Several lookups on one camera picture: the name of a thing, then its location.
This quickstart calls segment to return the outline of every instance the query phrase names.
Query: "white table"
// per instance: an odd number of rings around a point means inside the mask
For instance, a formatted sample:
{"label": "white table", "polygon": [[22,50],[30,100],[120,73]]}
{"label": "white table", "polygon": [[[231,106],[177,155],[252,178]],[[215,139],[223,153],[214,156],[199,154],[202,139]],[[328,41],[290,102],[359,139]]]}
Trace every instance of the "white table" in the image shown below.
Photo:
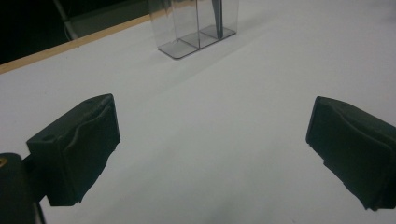
{"label": "white table", "polygon": [[121,142],[48,223],[395,223],[364,210],[305,142],[318,95],[396,125],[391,0],[241,0],[238,34],[182,61],[149,22],[0,75],[0,150],[111,92]]}

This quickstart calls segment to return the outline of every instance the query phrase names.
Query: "acrylic box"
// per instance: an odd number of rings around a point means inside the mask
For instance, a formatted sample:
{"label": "acrylic box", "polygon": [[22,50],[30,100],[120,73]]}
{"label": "acrylic box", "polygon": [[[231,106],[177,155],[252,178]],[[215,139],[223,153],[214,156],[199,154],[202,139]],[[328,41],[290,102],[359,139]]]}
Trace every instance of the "acrylic box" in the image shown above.
{"label": "acrylic box", "polygon": [[148,0],[157,47],[174,59],[236,34],[238,0]]}

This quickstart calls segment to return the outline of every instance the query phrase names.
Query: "table surface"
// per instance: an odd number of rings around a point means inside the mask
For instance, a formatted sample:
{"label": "table surface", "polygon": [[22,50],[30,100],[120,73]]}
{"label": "table surface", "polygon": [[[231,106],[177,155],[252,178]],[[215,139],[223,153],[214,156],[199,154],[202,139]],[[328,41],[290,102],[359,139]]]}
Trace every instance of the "table surface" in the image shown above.
{"label": "table surface", "polygon": [[237,35],[173,61],[143,22],[0,75],[0,150],[111,92],[121,142],[48,223],[395,223],[304,140],[318,95],[396,125],[395,37],[392,0],[241,0]]}

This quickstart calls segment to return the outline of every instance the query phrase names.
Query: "dark floor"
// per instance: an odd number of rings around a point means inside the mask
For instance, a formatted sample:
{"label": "dark floor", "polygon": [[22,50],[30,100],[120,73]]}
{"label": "dark floor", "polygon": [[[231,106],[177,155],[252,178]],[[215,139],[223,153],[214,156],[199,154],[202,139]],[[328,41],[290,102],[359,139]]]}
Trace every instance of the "dark floor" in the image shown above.
{"label": "dark floor", "polygon": [[[64,11],[71,18],[85,18],[85,15],[96,15],[98,12],[106,14],[104,8],[122,4],[125,0],[61,0]],[[120,15],[121,19],[111,15],[106,26],[98,26],[94,22],[80,22],[78,27],[84,35],[105,29],[115,22],[128,21],[149,13],[146,0],[128,0],[138,3],[133,13]],[[61,19],[60,13],[52,0],[5,0],[0,6],[0,64],[7,63],[24,56],[49,49],[68,41],[69,35]]]}

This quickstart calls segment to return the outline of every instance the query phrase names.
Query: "brass screw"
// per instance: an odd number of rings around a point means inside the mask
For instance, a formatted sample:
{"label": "brass screw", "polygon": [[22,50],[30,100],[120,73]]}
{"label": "brass screw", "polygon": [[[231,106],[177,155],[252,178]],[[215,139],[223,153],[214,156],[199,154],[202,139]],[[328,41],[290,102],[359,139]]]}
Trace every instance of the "brass screw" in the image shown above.
{"label": "brass screw", "polygon": [[7,159],[4,157],[0,158],[0,168],[2,168],[3,166],[5,166],[7,164]]}

